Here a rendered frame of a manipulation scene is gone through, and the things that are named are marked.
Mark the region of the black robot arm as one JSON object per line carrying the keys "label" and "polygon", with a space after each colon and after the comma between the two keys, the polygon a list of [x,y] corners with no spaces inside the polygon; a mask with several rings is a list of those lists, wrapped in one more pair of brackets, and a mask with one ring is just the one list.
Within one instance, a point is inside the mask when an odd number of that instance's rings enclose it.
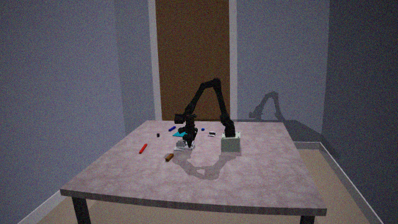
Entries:
{"label": "black robot arm", "polygon": [[[175,114],[174,123],[183,124],[183,122],[185,122],[186,119],[186,124],[188,125],[194,124],[194,118],[196,118],[197,115],[195,113],[194,114],[192,113],[194,112],[197,101],[201,97],[201,94],[203,93],[204,89],[211,87],[214,88],[217,95],[218,103],[221,110],[220,120],[223,126],[225,126],[224,130],[225,136],[226,138],[235,138],[236,133],[235,133],[234,122],[231,121],[231,118],[229,117],[229,114],[226,110],[223,94],[221,92],[221,80],[219,78],[214,78],[213,80],[210,80],[208,82],[201,83],[198,91],[193,97],[193,100],[185,108],[185,112],[183,114]],[[188,114],[189,116],[187,116]]]}

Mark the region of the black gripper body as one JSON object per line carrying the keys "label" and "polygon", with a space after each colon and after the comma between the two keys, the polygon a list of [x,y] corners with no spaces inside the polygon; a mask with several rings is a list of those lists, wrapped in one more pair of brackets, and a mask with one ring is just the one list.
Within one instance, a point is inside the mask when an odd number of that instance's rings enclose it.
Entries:
{"label": "black gripper body", "polygon": [[190,140],[191,141],[193,139],[193,135],[192,134],[195,134],[195,132],[197,133],[198,129],[195,128],[195,124],[191,124],[191,125],[186,124],[185,127],[187,129],[187,132],[185,132],[185,133],[187,133],[187,134],[185,134],[183,136],[183,140]]}

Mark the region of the brown cylinder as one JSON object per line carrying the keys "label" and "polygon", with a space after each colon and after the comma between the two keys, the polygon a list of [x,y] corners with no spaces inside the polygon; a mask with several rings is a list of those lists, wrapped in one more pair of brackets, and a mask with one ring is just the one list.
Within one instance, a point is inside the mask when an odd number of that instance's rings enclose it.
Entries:
{"label": "brown cylinder", "polygon": [[174,154],[169,154],[166,158],[165,158],[165,160],[168,162],[169,160],[171,160],[171,158],[173,158],[173,156],[174,156]]}

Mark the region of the cyan flat plate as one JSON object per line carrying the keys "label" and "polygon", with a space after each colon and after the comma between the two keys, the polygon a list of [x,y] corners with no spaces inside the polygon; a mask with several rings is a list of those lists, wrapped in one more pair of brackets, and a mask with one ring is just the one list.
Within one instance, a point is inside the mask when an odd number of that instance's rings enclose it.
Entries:
{"label": "cyan flat plate", "polygon": [[173,136],[176,136],[176,137],[183,137],[185,134],[187,134],[187,133],[183,132],[183,133],[179,134],[179,132],[177,132],[177,133],[175,133]]}

